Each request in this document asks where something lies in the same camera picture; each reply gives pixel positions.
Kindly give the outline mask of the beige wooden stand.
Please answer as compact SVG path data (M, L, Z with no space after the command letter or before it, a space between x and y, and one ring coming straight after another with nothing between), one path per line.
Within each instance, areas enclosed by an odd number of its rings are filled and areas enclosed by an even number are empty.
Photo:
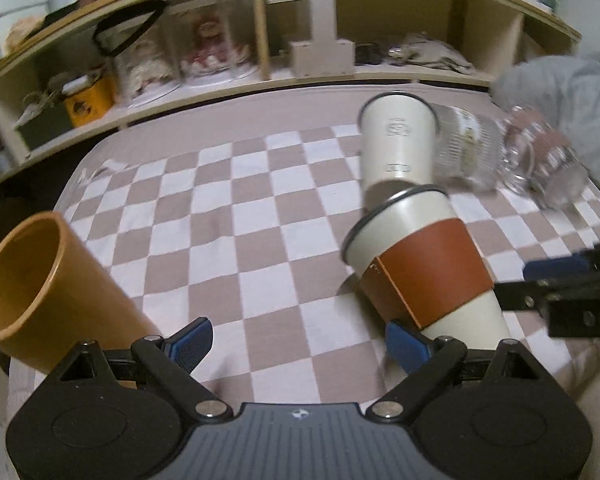
M336 0L268 0L267 4L308 3L310 39L290 42L291 71L297 79L352 76L355 45L337 32Z

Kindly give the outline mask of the white cup with brown sleeve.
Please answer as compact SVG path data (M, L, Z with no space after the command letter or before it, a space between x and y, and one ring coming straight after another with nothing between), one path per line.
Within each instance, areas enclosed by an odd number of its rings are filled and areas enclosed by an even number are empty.
M510 336L494 281L443 188L408 188L367 211L341 258L387 323L481 350Z

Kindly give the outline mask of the dark green box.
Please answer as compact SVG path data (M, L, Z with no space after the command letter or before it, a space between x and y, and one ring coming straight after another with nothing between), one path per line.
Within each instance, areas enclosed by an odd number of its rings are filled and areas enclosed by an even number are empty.
M73 129L73 124L64 104L45 107L40 114L16 127L29 151L56 139Z

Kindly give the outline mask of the yellow tin box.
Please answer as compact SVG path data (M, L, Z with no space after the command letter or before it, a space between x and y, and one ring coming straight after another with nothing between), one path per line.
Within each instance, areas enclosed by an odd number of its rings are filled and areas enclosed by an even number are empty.
M114 82L104 73L90 86L65 96L64 107L74 128L103 118L114 107Z

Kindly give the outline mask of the clear container with doll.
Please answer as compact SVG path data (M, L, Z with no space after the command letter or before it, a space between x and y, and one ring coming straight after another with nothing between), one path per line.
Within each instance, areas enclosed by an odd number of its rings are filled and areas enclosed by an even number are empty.
M189 86L224 84L257 69L250 43L234 31L233 1L188 0L170 7L178 68Z

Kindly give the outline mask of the checkered pink white cloth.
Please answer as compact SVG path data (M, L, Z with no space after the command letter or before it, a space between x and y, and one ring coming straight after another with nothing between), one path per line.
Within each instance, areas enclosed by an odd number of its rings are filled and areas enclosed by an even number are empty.
M404 374L339 255L361 217L359 148L341 125L109 159L58 210L165 335L211 321L194 377L230 405L367 404Z

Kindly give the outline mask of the long wooden shelf unit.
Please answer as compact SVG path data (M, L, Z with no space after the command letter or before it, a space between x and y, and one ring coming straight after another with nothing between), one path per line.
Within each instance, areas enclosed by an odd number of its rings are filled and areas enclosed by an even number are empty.
M248 14L253 20L254 50L258 59L254 75L207 88L181 88L146 105L114 108L96 122L64 133L36 150L29 150L16 131L15 122L21 101L41 87L33 66L35 55L93 27L105 16L141 1L144 0L95 0L38 32L0 60L0 136L16 162L14 169L0 175L0 184L99 133L221 96L289 88L302 83L289 68L276 66L278 59L271 46L271 35L274 30L306 30L306 20L288 9L269 14L271 0L249 0ZM529 35L543 54L571 53L581 40L577 29L524 0L370 0L369 6L355 3L351 10L339 11L338 30L341 37L354 42L379 41L403 36L406 32L428 32L460 50L478 73L460 76L419 67L403 70L363 67L351 75L321 73L314 78L317 82L422 80L484 87L516 62L524 35Z

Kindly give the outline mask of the clear glass cup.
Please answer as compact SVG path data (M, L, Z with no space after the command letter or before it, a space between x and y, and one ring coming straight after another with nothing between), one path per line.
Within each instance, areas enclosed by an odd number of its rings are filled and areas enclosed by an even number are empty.
M434 155L434 178L464 183L479 192L498 186L503 131L496 120L457 106L434 104L439 136Z

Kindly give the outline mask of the crumpled grey cloth on shelf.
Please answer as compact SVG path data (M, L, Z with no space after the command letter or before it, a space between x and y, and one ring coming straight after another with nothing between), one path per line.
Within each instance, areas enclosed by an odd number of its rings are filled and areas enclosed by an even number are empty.
M400 44L390 47L387 62L396 66L414 65L446 70L462 75L475 73L475 66L444 41L426 34L408 34Z

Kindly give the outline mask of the orange plastic cup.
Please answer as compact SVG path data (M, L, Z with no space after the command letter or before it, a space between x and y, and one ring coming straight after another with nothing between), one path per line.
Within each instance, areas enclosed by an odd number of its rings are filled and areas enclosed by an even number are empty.
M1 241L1 352L47 374L79 341L127 349L158 333L58 212L34 214Z

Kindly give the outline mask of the grey pillow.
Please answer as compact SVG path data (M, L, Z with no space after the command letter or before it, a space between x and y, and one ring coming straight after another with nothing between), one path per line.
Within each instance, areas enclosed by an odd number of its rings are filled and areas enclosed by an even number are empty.
M520 63L492 82L490 95L503 110L519 105L540 112L600 186L600 52Z

